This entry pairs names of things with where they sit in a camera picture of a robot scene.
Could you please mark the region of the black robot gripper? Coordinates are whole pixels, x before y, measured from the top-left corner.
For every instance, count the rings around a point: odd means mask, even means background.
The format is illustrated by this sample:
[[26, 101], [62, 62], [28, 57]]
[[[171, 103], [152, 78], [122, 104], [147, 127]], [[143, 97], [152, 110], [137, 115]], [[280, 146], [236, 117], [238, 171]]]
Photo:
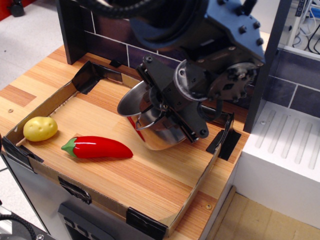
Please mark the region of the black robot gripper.
[[136, 70], [148, 85], [142, 94], [141, 106], [153, 105], [166, 112], [163, 130], [179, 130], [192, 143], [209, 136], [207, 122], [200, 113], [205, 97], [193, 95], [187, 88], [188, 84], [197, 84], [204, 77], [202, 70], [190, 66], [186, 60], [171, 68], [152, 55], [144, 56]]

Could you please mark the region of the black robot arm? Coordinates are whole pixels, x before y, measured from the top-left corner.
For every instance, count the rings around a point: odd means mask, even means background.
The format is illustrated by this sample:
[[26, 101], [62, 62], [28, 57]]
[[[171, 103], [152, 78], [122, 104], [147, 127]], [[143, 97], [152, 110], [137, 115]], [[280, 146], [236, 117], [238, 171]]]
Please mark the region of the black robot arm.
[[209, 134], [223, 102], [247, 96], [246, 88], [265, 64], [254, 0], [81, 0], [110, 19], [127, 19], [137, 40], [158, 51], [181, 51], [174, 69], [146, 55], [137, 67], [145, 83], [134, 128], [166, 142]]

